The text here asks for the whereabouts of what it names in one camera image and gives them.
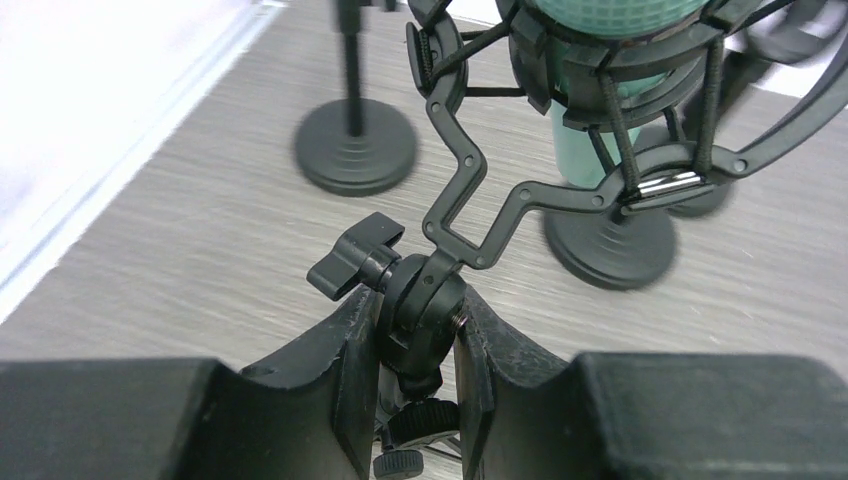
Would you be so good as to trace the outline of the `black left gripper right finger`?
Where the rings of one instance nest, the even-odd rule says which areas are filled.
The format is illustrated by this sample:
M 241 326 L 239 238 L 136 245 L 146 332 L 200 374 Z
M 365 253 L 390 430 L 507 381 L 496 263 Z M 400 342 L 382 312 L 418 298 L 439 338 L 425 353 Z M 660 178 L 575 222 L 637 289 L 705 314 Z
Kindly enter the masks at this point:
M 474 290 L 455 347 L 467 479 L 843 479 L 847 386 L 773 354 L 550 353 Z

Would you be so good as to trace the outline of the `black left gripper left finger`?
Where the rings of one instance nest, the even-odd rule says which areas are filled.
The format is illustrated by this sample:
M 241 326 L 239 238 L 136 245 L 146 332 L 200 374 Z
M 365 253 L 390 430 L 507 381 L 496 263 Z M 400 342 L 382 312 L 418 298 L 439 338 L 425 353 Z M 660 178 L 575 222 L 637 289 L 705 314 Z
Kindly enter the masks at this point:
M 365 479 L 378 360 L 366 288 L 241 371 L 213 358 L 1 366 L 5 479 Z

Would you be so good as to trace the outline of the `black shock mount stand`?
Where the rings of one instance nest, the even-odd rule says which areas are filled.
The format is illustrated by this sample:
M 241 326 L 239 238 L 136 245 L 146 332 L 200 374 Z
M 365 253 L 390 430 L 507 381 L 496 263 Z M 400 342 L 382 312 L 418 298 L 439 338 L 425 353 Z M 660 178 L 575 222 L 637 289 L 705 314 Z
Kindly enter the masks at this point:
M 677 235 L 663 211 L 625 216 L 546 212 L 542 228 L 561 265 L 598 288 L 624 291 L 645 288 L 671 268 Z

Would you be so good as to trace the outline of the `green microphone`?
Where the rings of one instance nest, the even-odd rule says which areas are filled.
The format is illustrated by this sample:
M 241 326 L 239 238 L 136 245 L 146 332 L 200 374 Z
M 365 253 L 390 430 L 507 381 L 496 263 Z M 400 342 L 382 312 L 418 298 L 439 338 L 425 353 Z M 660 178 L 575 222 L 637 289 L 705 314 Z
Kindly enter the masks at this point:
M 535 1 L 534 7 L 557 23 L 589 35 L 612 40 L 641 40 L 673 29 L 697 15 L 703 1 Z M 555 41 L 547 56 L 548 72 L 565 103 L 551 101 L 549 116 L 556 162 L 565 180 L 580 188 L 595 188 L 606 176 L 588 134 L 568 128 L 563 116 L 578 107 L 598 107 L 605 112 L 600 82 L 594 75 L 564 64 L 571 47 Z

